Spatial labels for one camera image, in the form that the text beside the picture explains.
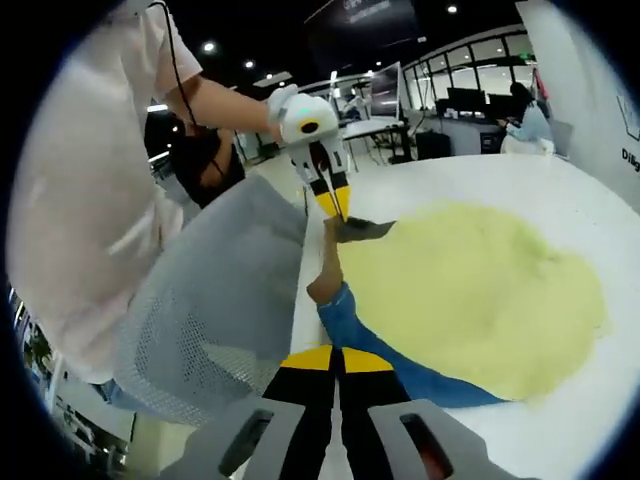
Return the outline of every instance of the blue fabric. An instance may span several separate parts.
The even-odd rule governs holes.
[[[389,362],[413,400],[426,398],[445,408],[476,407],[505,401],[471,383],[440,375],[396,352],[360,322],[355,298],[346,283],[329,304],[318,306],[318,314],[335,347],[373,353]]]
[[[540,139],[553,142],[549,122],[535,103],[529,105],[525,110],[520,128],[509,123],[507,133],[523,142],[535,142]]]
[[[95,387],[108,405],[130,412],[146,413],[147,415],[154,416],[158,415],[140,400],[122,390],[115,380],[109,380],[107,383],[95,385]]]

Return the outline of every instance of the cable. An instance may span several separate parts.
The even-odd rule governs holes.
[[[180,90],[180,96],[182,97],[182,101],[184,102],[185,107],[187,107],[187,111],[189,112],[189,118],[191,118],[191,123],[193,124],[194,127],[200,127],[200,125],[198,125],[198,122],[196,122],[196,117],[193,114],[193,110],[191,109],[191,105],[189,104],[189,100],[187,99],[187,94],[185,93],[184,87],[182,86],[180,73],[178,73],[178,65],[176,62],[176,50],[173,45],[173,29],[171,28],[171,18],[169,17],[169,8],[164,2],[153,2],[149,5],[149,7],[154,7],[156,5],[159,5],[162,8],[162,11],[164,12],[164,19],[167,23],[167,32],[169,33],[169,48],[171,49],[171,63],[173,65],[173,73],[176,76],[178,90]],[[220,167],[218,166],[218,164],[214,159],[211,159],[211,163],[213,164],[214,167],[216,167],[216,170],[218,170],[218,173],[220,173],[221,183],[222,183],[222,181],[224,181],[225,174],[222,172],[222,170],[220,169]]]

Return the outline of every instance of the mesh cloth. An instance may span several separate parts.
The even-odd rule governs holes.
[[[289,353],[305,224],[260,176],[204,209],[130,305],[116,342],[118,385],[194,426],[262,394]]]

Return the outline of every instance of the desk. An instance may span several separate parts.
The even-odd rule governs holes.
[[[407,159],[405,161],[412,160],[411,158],[411,148],[409,146],[408,140],[406,139],[406,130],[407,127],[405,123],[402,121],[395,120],[393,118],[372,118],[370,120],[363,120],[358,122],[350,123],[346,126],[346,128],[342,131],[342,140],[343,142],[347,142],[349,146],[349,153],[351,154],[351,158],[354,158],[353,149],[351,148],[351,140],[355,140],[357,138],[365,138],[365,137],[373,137],[377,134],[381,133],[389,133],[391,134],[391,145],[392,145],[392,155],[395,156],[395,143],[393,141],[393,133],[398,133],[403,136],[400,141],[400,146],[403,150],[403,155]],[[369,150],[369,146],[365,140],[365,147],[369,155],[371,156],[371,151]]]
[[[553,245],[589,259],[607,300],[613,332],[582,369],[540,404],[509,403],[449,413],[487,442],[492,461],[521,477],[577,478],[608,446],[640,378],[640,217],[601,183],[555,157],[476,155],[375,168],[350,177],[350,213],[396,220],[443,200],[512,211]],[[322,222],[311,209],[291,349],[323,343],[306,286],[320,271]]]
[[[480,134],[500,133],[498,125],[487,119],[438,118],[427,116],[419,131],[434,130],[451,138],[451,155],[479,155],[482,151]]]

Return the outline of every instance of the white shirt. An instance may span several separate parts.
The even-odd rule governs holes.
[[[182,81],[201,71],[171,19]],[[9,280],[80,378],[113,376],[114,333],[179,231],[151,176],[147,107],[177,85],[162,8],[105,22],[63,65],[25,144],[12,195]]]

